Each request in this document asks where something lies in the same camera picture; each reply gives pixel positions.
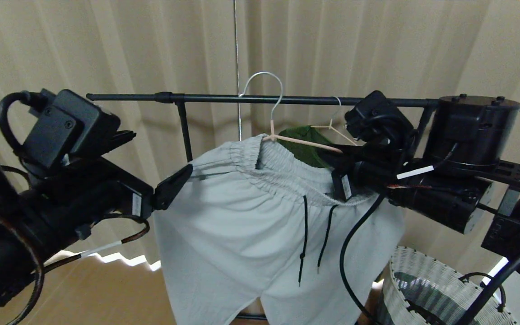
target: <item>clothes hanger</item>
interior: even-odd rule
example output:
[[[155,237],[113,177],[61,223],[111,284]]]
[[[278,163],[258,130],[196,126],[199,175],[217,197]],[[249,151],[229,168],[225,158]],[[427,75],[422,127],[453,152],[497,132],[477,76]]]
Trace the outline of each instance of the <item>clothes hanger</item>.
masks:
[[[345,136],[344,134],[342,134],[342,132],[340,132],[339,130],[337,130],[336,128],[334,128],[332,126],[332,121],[334,120],[334,117],[338,114],[338,112],[342,109],[342,102],[340,101],[340,98],[336,97],[336,96],[333,96],[334,98],[336,98],[336,100],[338,100],[338,104],[340,105],[340,108],[336,111],[336,113],[334,113],[331,117],[330,117],[330,123],[328,125],[312,125],[313,128],[326,128],[326,129],[329,129],[329,130],[332,130],[338,134],[340,134],[340,136],[342,136],[343,138],[345,138],[346,140],[348,140],[348,142],[350,142],[351,144],[355,145],[355,146],[358,146],[358,144],[356,142],[354,142],[354,140],[352,140],[351,138],[349,138],[348,136]]]
[[[331,146],[326,146],[326,144],[316,144],[316,143],[310,142],[310,141],[298,140],[298,139],[295,139],[295,138],[289,138],[287,136],[281,136],[281,135],[275,134],[274,133],[274,109],[276,109],[276,107],[282,101],[282,98],[284,96],[284,86],[283,86],[282,81],[280,80],[280,78],[278,78],[278,76],[276,76],[272,72],[268,72],[268,71],[256,72],[255,74],[252,74],[252,76],[250,78],[248,78],[248,81],[246,82],[246,85],[244,86],[244,90],[242,91],[241,94],[238,95],[238,97],[242,97],[244,94],[246,94],[246,90],[248,90],[248,85],[250,84],[250,81],[255,76],[258,76],[260,74],[269,74],[270,76],[273,76],[274,78],[276,78],[276,80],[278,80],[278,82],[280,83],[280,97],[278,98],[278,101],[276,101],[276,104],[274,105],[274,107],[272,107],[272,110],[270,111],[270,135],[265,137],[265,138],[263,138],[262,141],[267,141],[267,140],[272,140],[272,141],[284,140],[284,141],[288,141],[288,142],[294,142],[296,144],[305,144],[306,146],[312,146],[312,147],[316,147],[316,148],[321,148],[321,149],[326,149],[326,150],[342,153],[342,151],[340,149],[337,149],[337,148],[334,148],[334,147],[331,147]]]

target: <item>green cloth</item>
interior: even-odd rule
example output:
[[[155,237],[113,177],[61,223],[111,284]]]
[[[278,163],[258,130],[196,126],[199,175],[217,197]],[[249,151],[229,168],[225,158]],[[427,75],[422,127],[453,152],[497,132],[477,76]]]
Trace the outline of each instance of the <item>green cloth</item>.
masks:
[[[333,144],[330,140],[318,132],[315,128],[306,125],[303,127],[287,128],[278,135],[287,136],[289,138],[295,138],[298,140],[305,140],[310,142],[316,142],[317,144],[326,144],[330,146]],[[296,144],[294,142],[278,140],[279,144],[282,144],[287,150],[294,154],[294,157],[303,163],[316,168],[326,168],[329,165],[320,159],[316,152],[316,147],[306,146],[305,144]]]

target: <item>drawstring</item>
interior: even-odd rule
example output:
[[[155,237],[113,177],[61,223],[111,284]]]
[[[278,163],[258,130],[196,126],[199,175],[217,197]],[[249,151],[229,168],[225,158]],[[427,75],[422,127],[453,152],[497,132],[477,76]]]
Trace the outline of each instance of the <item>drawstring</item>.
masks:
[[[318,257],[318,264],[316,265],[316,273],[320,274],[320,262],[322,261],[322,255],[324,255],[324,249],[326,248],[326,243],[328,242],[328,233],[330,232],[330,224],[332,223],[332,212],[338,205],[333,205],[330,208],[330,212],[328,212],[328,226],[326,227],[326,235],[324,235],[324,243],[322,244],[322,249],[320,249],[320,256]]]
[[[308,201],[306,195],[304,198],[304,245],[302,246],[302,253],[300,254],[300,269],[298,270],[298,286],[302,279],[302,267],[304,266],[304,257],[306,256],[306,244],[308,243]]]

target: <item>laundry basket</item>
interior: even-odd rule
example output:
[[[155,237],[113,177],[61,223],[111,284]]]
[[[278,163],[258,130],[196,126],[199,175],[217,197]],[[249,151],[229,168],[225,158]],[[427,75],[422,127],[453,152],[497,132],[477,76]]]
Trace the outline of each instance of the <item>laundry basket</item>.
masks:
[[[384,325],[454,325],[482,288],[451,267],[415,249],[397,247],[384,280],[378,321]],[[515,325],[506,308],[491,298],[471,325]]]

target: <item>elastic waistband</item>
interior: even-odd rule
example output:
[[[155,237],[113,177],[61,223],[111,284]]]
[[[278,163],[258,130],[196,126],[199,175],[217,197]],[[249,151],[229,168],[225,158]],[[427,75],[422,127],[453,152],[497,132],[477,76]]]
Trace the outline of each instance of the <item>elastic waistband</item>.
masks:
[[[347,202],[332,197],[332,171],[315,168],[296,159],[294,154],[276,141],[262,141],[260,134],[229,144],[231,164],[262,190],[275,196],[302,202],[306,195],[311,205],[355,206],[374,194],[365,189]]]

